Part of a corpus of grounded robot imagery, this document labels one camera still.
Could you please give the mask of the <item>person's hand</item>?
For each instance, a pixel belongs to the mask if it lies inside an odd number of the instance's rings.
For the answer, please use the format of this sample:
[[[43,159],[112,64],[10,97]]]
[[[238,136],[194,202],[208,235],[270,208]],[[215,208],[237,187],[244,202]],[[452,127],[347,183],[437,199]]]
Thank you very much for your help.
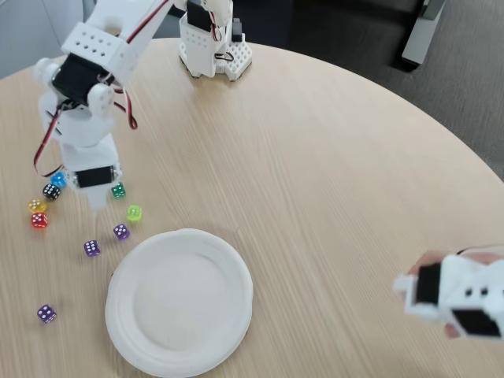
[[[462,257],[477,261],[484,265],[489,265],[497,260],[503,259],[503,253],[497,253],[483,249],[467,249],[459,253]],[[406,274],[407,276],[417,275],[421,266],[432,265],[441,262],[450,253],[442,251],[428,251],[423,254]],[[445,324],[444,331],[448,338],[456,339],[460,336],[458,330],[452,324]]]

